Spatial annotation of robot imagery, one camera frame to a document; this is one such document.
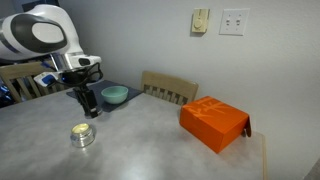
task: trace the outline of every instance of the teal bowl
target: teal bowl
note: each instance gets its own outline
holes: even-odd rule
[[[128,88],[124,86],[112,86],[101,91],[105,102],[109,104],[120,104],[128,97]]]

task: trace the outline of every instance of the chair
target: chair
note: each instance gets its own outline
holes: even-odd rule
[[[59,90],[64,90],[63,85],[54,85],[50,88],[44,88],[38,85],[33,77],[42,73],[52,71],[51,69],[41,66],[41,62],[30,62],[24,64],[8,65],[0,67],[0,77],[8,87],[13,99],[17,102],[34,99],[45,96]]]
[[[144,71],[141,90],[166,101],[184,105],[194,100],[198,84],[178,77]]]

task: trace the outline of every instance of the silver tin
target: silver tin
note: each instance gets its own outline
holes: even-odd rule
[[[75,147],[85,147],[94,141],[94,133],[89,124],[78,124],[71,129],[70,139]]]

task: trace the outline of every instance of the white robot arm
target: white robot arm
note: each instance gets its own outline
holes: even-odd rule
[[[38,5],[31,11],[0,20],[0,58],[24,60],[55,54],[58,72],[101,62],[84,55],[73,23],[65,10]]]
[[[65,10],[38,5],[31,11],[0,19],[0,59],[6,62],[51,55],[56,72],[34,79],[42,86],[54,82],[74,87],[86,116],[97,116],[94,94],[86,86],[89,71],[100,65],[98,56],[85,55],[74,25]]]

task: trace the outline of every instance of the light switch plate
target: light switch plate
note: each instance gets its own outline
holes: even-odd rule
[[[220,34],[243,36],[250,9],[225,9],[221,19]]]
[[[192,32],[207,32],[209,13],[210,9],[194,9],[192,18]]]

